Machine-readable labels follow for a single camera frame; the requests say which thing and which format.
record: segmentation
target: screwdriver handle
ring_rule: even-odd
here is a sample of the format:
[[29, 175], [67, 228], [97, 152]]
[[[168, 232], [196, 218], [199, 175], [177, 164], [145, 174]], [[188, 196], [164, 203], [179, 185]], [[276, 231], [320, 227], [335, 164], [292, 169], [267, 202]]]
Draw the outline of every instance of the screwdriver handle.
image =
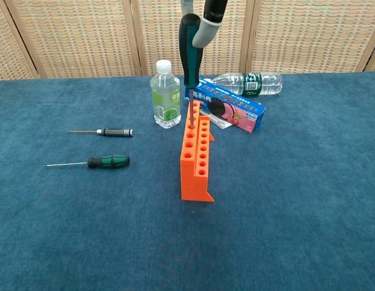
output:
[[184, 85], [189, 89], [199, 84], [199, 67], [204, 50], [193, 47], [193, 38], [200, 23], [199, 16], [190, 13], [182, 17], [179, 25], [179, 53], [184, 71]]
[[132, 137], [133, 129], [102, 129], [99, 133], [104, 136]]
[[89, 158], [88, 167], [89, 168], [121, 168], [129, 165], [129, 156], [124, 155], [112, 155], [103, 156], [101, 158]]

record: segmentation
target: orange 3d-printed rack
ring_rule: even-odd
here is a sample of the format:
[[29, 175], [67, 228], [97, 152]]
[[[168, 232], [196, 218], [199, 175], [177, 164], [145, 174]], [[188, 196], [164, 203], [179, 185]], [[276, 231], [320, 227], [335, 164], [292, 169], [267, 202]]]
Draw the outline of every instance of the orange 3d-printed rack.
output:
[[190, 124], [190, 106], [187, 112], [181, 152], [182, 200], [214, 202], [207, 192], [209, 172], [210, 118], [199, 116], [199, 102], [193, 106], [194, 126]]

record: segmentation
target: blue box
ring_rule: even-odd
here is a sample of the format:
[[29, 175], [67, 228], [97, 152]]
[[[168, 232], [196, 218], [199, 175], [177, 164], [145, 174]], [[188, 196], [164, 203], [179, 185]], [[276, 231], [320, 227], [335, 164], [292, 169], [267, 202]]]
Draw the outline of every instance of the blue box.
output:
[[[201, 108], [219, 118], [250, 133], [260, 128], [265, 107], [243, 96], [234, 94], [216, 84], [199, 79], [194, 89], [194, 99], [201, 102]], [[189, 100], [189, 89], [186, 88], [185, 99]]]

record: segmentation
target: plastic water bottle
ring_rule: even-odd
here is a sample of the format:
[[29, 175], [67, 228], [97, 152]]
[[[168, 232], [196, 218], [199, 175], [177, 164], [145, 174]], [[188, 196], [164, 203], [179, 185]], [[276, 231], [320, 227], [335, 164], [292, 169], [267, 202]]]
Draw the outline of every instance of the plastic water bottle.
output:
[[281, 75], [275, 73], [228, 73], [211, 82], [246, 97], [278, 94], [283, 87]]
[[181, 121], [180, 80], [171, 73], [171, 62], [156, 62], [157, 75], [151, 80], [155, 122], [165, 129]]

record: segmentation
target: screwdriver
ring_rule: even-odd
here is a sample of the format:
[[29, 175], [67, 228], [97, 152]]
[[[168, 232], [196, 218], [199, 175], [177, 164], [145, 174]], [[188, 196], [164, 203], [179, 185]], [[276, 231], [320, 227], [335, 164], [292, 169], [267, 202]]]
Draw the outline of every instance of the screwdriver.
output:
[[103, 136], [132, 137], [133, 129], [68, 130], [67, 132], [98, 133]]
[[193, 125], [193, 92], [199, 84], [199, 67], [201, 66], [202, 48], [193, 47], [193, 38], [198, 31], [201, 19], [194, 13], [182, 17], [179, 25], [179, 53], [184, 71], [184, 85], [190, 95], [190, 124]]
[[56, 166], [71, 166], [71, 165], [84, 165], [88, 164], [89, 168], [121, 168], [126, 167], [130, 163], [129, 156], [124, 155], [111, 155], [103, 156], [101, 158], [89, 158], [87, 162], [70, 162], [67, 164], [50, 164], [44, 165], [44, 167], [56, 167]]

